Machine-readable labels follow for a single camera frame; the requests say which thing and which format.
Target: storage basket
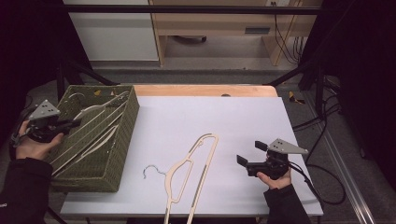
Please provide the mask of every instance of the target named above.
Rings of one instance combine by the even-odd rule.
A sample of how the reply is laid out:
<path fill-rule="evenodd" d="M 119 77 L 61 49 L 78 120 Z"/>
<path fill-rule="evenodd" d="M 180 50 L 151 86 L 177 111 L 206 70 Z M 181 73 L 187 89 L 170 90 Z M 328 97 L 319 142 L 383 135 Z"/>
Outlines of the storage basket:
<path fill-rule="evenodd" d="M 133 86 L 70 86 L 59 120 L 89 110 L 77 128 L 48 156 L 51 185 L 62 192 L 115 192 L 119 189 L 139 104 Z"/>

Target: white tabletop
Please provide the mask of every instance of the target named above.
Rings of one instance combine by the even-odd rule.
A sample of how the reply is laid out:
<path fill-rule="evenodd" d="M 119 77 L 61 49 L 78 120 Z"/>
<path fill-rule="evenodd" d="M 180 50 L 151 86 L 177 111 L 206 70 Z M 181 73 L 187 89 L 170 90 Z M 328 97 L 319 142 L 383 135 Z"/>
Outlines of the white tabletop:
<path fill-rule="evenodd" d="M 265 152 L 256 140 L 272 143 L 281 138 L 297 145 L 290 121 L 279 97 L 185 97 L 140 96 L 140 110 L 126 158 L 120 189 L 116 193 L 68 193 L 61 213 L 82 216 L 163 216 L 167 195 L 164 175 L 181 161 L 203 134 L 219 136 L 212 162 L 195 211 L 195 217 L 258 217 L 268 214 L 263 197 L 268 189 L 258 178 L 248 176 L 236 163 L 236 155 L 249 161 L 264 161 Z M 179 203 L 171 216 L 187 215 L 203 171 L 212 140 L 207 139 L 193 154 L 194 164 Z M 301 155 L 290 155 L 306 174 Z M 189 163 L 175 173 L 173 197 L 186 176 Z M 319 203 L 301 175 L 292 171 L 296 188 L 308 215 L 323 215 Z"/>

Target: black sleeve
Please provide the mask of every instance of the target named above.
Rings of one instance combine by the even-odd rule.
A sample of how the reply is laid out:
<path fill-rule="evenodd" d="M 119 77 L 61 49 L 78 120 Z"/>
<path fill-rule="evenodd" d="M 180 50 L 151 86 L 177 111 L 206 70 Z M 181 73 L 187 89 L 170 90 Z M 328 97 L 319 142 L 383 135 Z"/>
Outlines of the black sleeve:
<path fill-rule="evenodd" d="M 270 207 L 267 224 L 308 224 L 311 223 L 293 185 L 283 189 L 270 189 L 264 192 Z"/>
<path fill-rule="evenodd" d="M 45 223 L 51 173 L 43 161 L 11 161 L 0 193 L 0 223 Z"/>

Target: hand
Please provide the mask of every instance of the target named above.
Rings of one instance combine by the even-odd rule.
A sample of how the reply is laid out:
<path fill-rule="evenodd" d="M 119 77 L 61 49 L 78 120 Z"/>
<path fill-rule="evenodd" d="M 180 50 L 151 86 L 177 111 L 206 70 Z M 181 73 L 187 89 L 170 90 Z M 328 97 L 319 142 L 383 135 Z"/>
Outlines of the hand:
<path fill-rule="evenodd" d="M 20 135 L 25 134 L 28 123 L 29 120 L 23 122 L 20 128 Z M 25 159 L 29 157 L 42 161 L 48 156 L 50 150 L 53 147 L 56 147 L 61 143 L 63 137 L 64 134 L 59 133 L 52 139 L 50 143 L 39 143 L 32 140 L 28 136 L 24 136 L 21 139 L 21 144 L 17 147 L 16 159 Z"/>
<path fill-rule="evenodd" d="M 257 177 L 264 184 L 268 185 L 268 187 L 270 187 L 270 189 L 283 189 L 286 186 L 291 184 L 291 171 L 290 171 L 290 168 L 283 176 L 281 176 L 277 180 L 271 179 L 268 175 L 265 175 L 262 172 L 258 172 L 257 173 Z"/>

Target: white cabinet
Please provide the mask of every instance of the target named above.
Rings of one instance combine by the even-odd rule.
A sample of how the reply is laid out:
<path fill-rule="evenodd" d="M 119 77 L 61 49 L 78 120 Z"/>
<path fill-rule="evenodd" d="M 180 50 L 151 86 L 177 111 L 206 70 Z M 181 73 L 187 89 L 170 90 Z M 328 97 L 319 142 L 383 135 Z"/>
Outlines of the white cabinet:
<path fill-rule="evenodd" d="M 147 0 L 64 0 L 65 4 L 148 5 Z M 90 61 L 158 61 L 150 14 L 70 13 Z"/>

